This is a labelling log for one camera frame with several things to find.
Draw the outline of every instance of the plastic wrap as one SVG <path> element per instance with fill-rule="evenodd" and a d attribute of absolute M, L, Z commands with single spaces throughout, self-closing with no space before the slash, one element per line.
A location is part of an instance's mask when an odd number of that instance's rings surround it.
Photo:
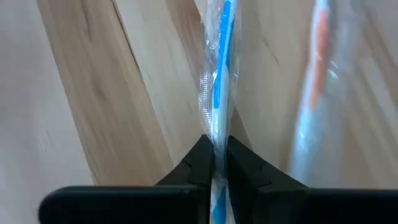
<path fill-rule="evenodd" d="M 358 31 L 354 1 L 317 0 L 289 174 L 312 187 L 339 182 L 347 80 Z"/>
<path fill-rule="evenodd" d="M 241 10 L 238 0 L 207 0 L 205 8 L 205 58 L 198 104 L 202 125 L 215 146 L 211 221 L 231 223 L 225 149 L 238 81 Z"/>

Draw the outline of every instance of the blurry toothbrush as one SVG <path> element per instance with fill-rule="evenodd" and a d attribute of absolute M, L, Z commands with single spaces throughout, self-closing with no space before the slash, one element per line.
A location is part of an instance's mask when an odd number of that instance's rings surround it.
<path fill-rule="evenodd" d="M 290 158 L 290 175 L 307 184 L 310 165 L 321 147 L 323 124 L 320 103 L 329 66 L 330 6 L 328 0 L 317 0 L 313 11 L 310 57 L 303 98 Z"/>

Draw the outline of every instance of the toothbrush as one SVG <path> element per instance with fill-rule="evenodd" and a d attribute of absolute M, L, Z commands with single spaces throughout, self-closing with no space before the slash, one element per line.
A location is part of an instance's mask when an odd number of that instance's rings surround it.
<path fill-rule="evenodd" d="M 220 22 L 218 68 L 213 90 L 211 137 L 219 148 L 225 147 L 229 96 L 229 61 L 236 0 L 226 0 Z"/>
<path fill-rule="evenodd" d="M 217 74 L 213 89 L 211 110 L 211 138 L 215 145 L 215 174 L 211 186 L 211 211 L 216 224 L 226 222 L 226 207 L 229 201 L 225 181 L 225 147 L 227 138 L 227 113 L 229 97 L 230 47 L 233 35 L 237 0 L 226 0 L 220 21 L 220 41 Z"/>
<path fill-rule="evenodd" d="M 317 0 L 313 13 L 310 58 L 307 77 L 303 89 L 301 112 L 298 117 L 290 174 L 306 183 L 308 172 L 320 148 L 319 132 L 324 106 L 320 103 L 326 82 L 329 62 L 330 7 L 328 0 Z"/>

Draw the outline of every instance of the plastic packaging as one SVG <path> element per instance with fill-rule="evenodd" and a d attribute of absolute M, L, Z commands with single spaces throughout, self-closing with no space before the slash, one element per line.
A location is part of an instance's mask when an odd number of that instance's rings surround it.
<path fill-rule="evenodd" d="M 344 152 L 347 80 L 358 24 L 351 1 L 317 0 L 310 55 L 289 174 L 311 187 L 335 187 Z"/>
<path fill-rule="evenodd" d="M 215 147 L 215 174 L 211 188 L 211 221 L 232 223 L 225 171 L 226 139 L 234 108 L 239 72 L 241 10 L 238 0 L 207 0 L 205 58 L 198 97 L 202 125 Z"/>

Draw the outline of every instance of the light wood surface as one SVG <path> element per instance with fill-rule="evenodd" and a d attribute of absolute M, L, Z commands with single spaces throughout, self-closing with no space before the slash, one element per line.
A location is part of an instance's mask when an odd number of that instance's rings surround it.
<path fill-rule="evenodd" d="M 0 223 L 37 223 L 40 201 L 92 184 L 36 2 L 0 2 Z"/>
<path fill-rule="evenodd" d="M 95 182 L 156 183 L 172 169 L 162 118 L 155 116 L 112 1 L 38 4 Z"/>
<path fill-rule="evenodd" d="M 56 187 L 154 184 L 180 161 L 203 132 L 197 94 L 204 2 L 0 3 L 4 223 L 34 223 L 41 197 Z M 231 132 L 288 171 L 313 0 L 241 3 L 242 61 Z M 352 61 L 339 80 L 344 98 L 332 95 L 337 100 L 329 106 L 343 125 L 325 131 L 327 150 L 313 164 L 309 184 L 397 188 L 398 5 L 356 3 L 344 6 L 353 7 L 356 18 L 347 46 Z M 341 142 L 333 142 L 335 136 Z M 331 159 L 335 152 L 338 159 Z"/>

